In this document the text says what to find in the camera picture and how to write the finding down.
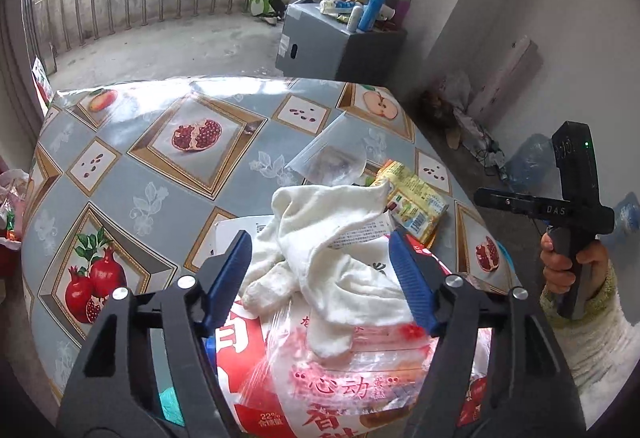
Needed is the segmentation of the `person's right hand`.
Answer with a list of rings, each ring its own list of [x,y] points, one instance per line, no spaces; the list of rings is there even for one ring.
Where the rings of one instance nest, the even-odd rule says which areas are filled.
[[[570,272],[572,261],[555,251],[548,233],[541,236],[540,249],[546,290],[553,294],[566,294],[576,281],[575,274]],[[590,269],[587,281],[584,282],[587,299],[590,299],[598,294],[608,275],[608,251],[595,239],[577,254],[576,259],[582,265],[582,270]]]

